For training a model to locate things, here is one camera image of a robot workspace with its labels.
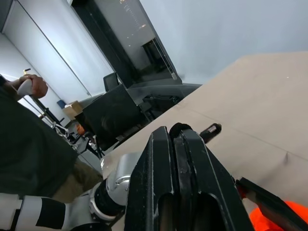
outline white wall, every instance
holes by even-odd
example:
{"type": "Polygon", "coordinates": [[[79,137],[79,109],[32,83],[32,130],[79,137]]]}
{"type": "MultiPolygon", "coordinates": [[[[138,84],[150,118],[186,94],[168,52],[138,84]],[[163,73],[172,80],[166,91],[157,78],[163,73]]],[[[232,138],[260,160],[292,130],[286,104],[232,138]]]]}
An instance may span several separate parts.
{"type": "Polygon", "coordinates": [[[66,0],[19,0],[88,92],[105,92],[103,77],[114,72],[66,0]]]}
{"type": "MultiPolygon", "coordinates": [[[[31,68],[29,73],[39,75],[39,73],[37,73],[34,67],[22,56],[16,47],[13,46],[13,44],[11,44],[11,42],[3,34],[0,34],[0,74],[2,74],[7,80],[14,81],[23,75],[24,69],[28,68],[31,68]]],[[[27,97],[27,100],[39,109],[31,98],[27,97]]],[[[62,125],[66,125],[70,120],[57,104],[57,101],[59,100],[60,98],[51,88],[49,88],[47,95],[40,99],[40,101],[48,107],[59,120],[65,118],[62,125]]],[[[21,99],[19,102],[35,114],[39,114],[24,99],[21,99]]]]}
{"type": "Polygon", "coordinates": [[[18,2],[4,34],[66,103],[89,97],[87,90],[18,2]]]}
{"type": "Polygon", "coordinates": [[[140,0],[186,83],[243,55],[308,50],[307,0],[140,0]]]}
{"type": "Polygon", "coordinates": [[[155,35],[136,0],[95,0],[137,69],[150,65],[142,45],[155,35]]]}

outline computer monitor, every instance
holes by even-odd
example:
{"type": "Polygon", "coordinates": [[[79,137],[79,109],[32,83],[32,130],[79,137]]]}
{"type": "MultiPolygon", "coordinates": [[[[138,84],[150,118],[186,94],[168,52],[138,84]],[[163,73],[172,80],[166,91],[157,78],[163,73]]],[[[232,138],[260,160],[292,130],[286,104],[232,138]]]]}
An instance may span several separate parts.
{"type": "Polygon", "coordinates": [[[144,115],[123,85],[98,97],[83,109],[87,123],[106,150],[116,142],[116,137],[141,123],[144,115]]]}
{"type": "Polygon", "coordinates": [[[91,133],[94,133],[92,131],[92,128],[87,124],[85,115],[83,112],[80,112],[78,115],[75,116],[75,119],[78,121],[78,123],[83,127],[85,131],[89,131],[91,133]]]}
{"type": "Polygon", "coordinates": [[[104,85],[106,92],[116,88],[119,85],[116,72],[111,73],[104,77],[104,85]]]}

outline orange object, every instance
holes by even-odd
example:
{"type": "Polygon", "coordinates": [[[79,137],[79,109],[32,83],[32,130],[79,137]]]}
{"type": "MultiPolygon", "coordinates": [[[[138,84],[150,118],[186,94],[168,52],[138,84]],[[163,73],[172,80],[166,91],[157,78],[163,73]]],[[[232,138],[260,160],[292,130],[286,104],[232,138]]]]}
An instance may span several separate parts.
{"type": "Polygon", "coordinates": [[[76,128],[78,135],[83,136],[85,134],[85,130],[80,124],[76,125],[76,128]]]}
{"type": "MultiPolygon", "coordinates": [[[[308,223],[308,208],[292,201],[286,201],[286,204],[308,223]]],[[[256,231],[283,231],[282,228],[263,216],[259,208],[254,209],[249,217],[256,231]]]]}

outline desk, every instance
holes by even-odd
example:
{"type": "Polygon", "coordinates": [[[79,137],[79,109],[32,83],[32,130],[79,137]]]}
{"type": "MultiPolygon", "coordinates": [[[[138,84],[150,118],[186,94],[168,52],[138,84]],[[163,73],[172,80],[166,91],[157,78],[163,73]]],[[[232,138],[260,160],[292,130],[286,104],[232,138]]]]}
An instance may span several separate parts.
{"type": "Polygon", "coordinates": [[[308,206],[307,104],[308,52],[245,56],[110,152],[103,175],[124,153],[142,151],[160,126],[201,132],[216,122],[222,132],[207,146],[234,177],[308,206]]]}

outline cardboard box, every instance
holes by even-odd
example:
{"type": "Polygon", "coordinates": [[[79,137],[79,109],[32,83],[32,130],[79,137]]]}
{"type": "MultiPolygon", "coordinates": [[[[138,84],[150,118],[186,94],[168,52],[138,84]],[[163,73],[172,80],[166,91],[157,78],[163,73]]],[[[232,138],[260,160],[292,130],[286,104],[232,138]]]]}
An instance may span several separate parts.
{"type": "Polygon", "coordinates": [[[75,116],[82,112],[82,107],[78,101],[74,101],[63,108],[62,111],[70,120],[75,120],[75,116]]]}

